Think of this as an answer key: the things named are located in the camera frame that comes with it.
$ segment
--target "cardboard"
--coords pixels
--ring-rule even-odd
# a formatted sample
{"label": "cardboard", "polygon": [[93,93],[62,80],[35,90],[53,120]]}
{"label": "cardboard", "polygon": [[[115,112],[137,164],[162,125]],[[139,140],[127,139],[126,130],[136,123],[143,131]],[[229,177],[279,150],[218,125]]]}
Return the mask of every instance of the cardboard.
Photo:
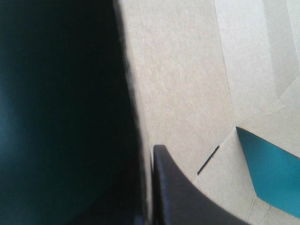
{"label": "cardboard", "polygon": [[235,131],[239,125],[299,154],[299,3],[119,3],[144,155],[154,144],[166,145],[199,190],[245,221],[300,224],[255,195]]}

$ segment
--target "black plastic piece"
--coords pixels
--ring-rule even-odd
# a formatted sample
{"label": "black plastic piece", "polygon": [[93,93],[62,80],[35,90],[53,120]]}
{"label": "black plastic piece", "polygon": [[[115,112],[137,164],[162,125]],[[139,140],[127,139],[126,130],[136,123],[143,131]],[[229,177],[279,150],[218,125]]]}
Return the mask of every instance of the black plastic piece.
{"label": "black plastic piece", "polygon": [[246,225],[202,194],[164,145],[154,146],[154,212],[158,225]]}

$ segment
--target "blue surface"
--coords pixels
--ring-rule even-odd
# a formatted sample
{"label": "blue surface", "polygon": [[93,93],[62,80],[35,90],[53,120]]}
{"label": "blue surface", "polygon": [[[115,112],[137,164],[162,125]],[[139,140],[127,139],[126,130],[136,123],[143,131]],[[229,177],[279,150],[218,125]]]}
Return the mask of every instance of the blue surface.
{"label": "blue surface", "polygon": [[237,127],[258,197],[300,218],[300,159]]}

